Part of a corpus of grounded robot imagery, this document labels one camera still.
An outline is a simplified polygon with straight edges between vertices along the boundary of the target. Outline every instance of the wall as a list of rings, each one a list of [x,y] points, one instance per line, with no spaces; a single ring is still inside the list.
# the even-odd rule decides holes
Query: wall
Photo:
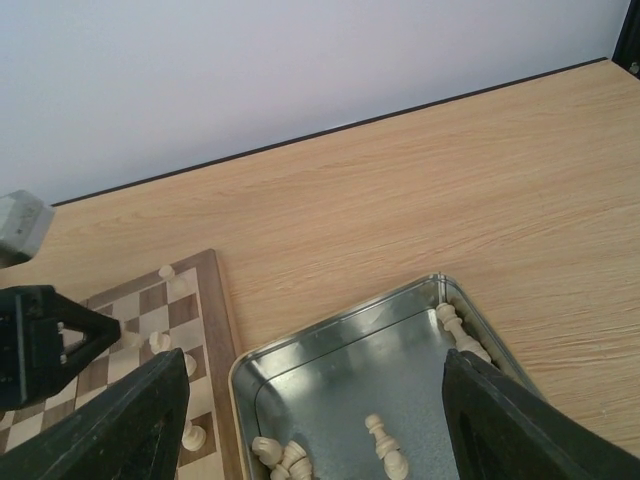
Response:
[[[61,201],[611,56],[628,4],[3,0],[0,194]]]

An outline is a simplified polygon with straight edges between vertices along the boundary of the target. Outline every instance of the chessboard border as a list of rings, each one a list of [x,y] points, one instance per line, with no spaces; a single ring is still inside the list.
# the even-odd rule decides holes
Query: chessboard border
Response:
[[[211,372],[211,387],[216,406],[216,423],[220,436],[224,476],[227,479],[242,478],[235,415],[228,384],[229,372],[242,348],[219,256],[215,250],[205,250],[172,263],[171,266],[177,275],[192,268],[197,271],[198,292],[209,358],[209,371]],[[98,293],[81,304],[87,308],[96,309],[160,282],[157,272],[148,273]],[[207,322],[207,318],[216,318],[218,321]],[[230,345],[231,351],[227,348],[220,348],[225,345]]]

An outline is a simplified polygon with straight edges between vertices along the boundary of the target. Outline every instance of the metal tray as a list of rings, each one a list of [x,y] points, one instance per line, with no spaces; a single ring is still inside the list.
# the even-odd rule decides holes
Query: metal tray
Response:
[[[409,460],[409,478],[458,478],[441,388],[453,337],[427,309],[449,302],[495,365],[540,396],[460,286],[435,274],[240,359],[230,374],[245,475],[267,480],[256,436],[295,440],[320,480],[384,480],[364,425],[378,413]]]

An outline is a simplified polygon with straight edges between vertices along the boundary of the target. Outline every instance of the wooden tabletop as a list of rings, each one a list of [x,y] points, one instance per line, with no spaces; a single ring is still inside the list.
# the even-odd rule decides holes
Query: wooden tabletop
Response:
[[[442,271],[547,399],[640,455],[640,83],[600,62],[58,209],[0,285],[215,248],[257,347]]]

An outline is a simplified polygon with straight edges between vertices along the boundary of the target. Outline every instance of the wooden chessboard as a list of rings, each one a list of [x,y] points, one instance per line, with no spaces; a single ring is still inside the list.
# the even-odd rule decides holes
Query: wooden chessboard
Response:
[[[182,348],[197,362],[196,372],[189,378],[187,418],[207,433],[200,450],[181,448],[176,478],[242,477],[227,383],[240,346],[220,265],[216,253],[207,250],[172,266],[176,276],[188,285],[179,296],[155,271],[84,302],[88,308],[124,322],[127,330],[140,333],[142,347],[125,349],[118,342],[58,395],[23,410],[6,412],[0,421],[0,453],[51,427],[148,361],[153,356],[149,335],[160,331],[169,334],[173,347]]]

